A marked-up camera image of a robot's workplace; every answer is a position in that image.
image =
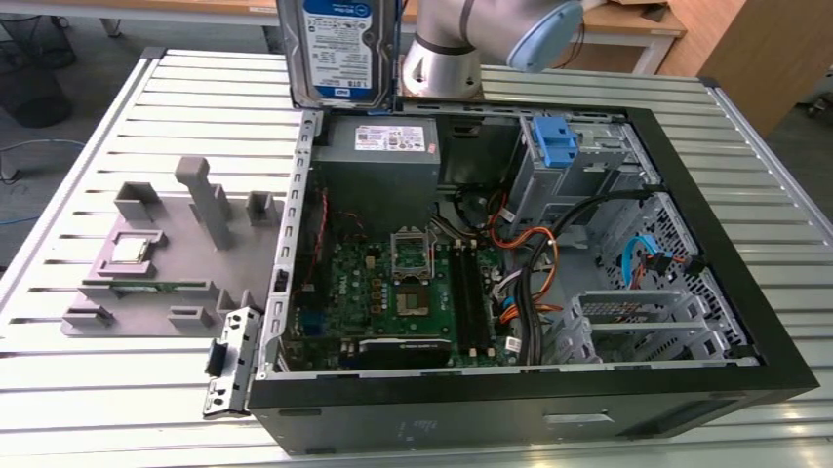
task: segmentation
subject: hard drive label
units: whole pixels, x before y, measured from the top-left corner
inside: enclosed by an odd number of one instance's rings
[[[363,125],[355,129],[355,149],[359,151],[426,150],[422,127]]]
[[[363,3],[307,0],[303,5],[312,85],[328,98],[362,98],[372,87],[371,48],[362,37],[372,24]]]

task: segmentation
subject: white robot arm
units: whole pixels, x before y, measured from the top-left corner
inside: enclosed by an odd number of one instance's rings
[[[414,96],[470,98],[481,89],[483,52],[511,68],[550,67],[582,23],[578,0],[430,0],[402,67]]]

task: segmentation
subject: hinge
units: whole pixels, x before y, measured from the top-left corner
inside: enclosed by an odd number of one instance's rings
[[[206,373],[211,375],[203,419],[246,417],[248,378],[254,370],[263,312],[243,307],[226,316],[220,338],[211,342]]]

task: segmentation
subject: aluminum slotted table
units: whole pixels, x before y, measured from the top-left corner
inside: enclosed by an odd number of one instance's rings
[[[722,91],[689,78],[501,67],[485,67],[483,78],[487,99],[507,103],[653,110],[821,388],[671,440],[396,453],[386,463],[822,466],[833,459],[833,229]],[[4,466],[291,463],[254,418],[202,420],[208,339],[67,338],[60,318],[123,182],[183,193],[174,168],[202,155],[230,198],[286,195],[298,127],[280,57],[167,51],[140,60],[0,282]]]

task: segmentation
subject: motherboard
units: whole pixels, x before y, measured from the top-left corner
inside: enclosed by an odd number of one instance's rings
[[[284,342],[294,370],[503,364],[489,299],[498,251],[434,241],[415,231],[335,245],[327,303],[299,308]]]

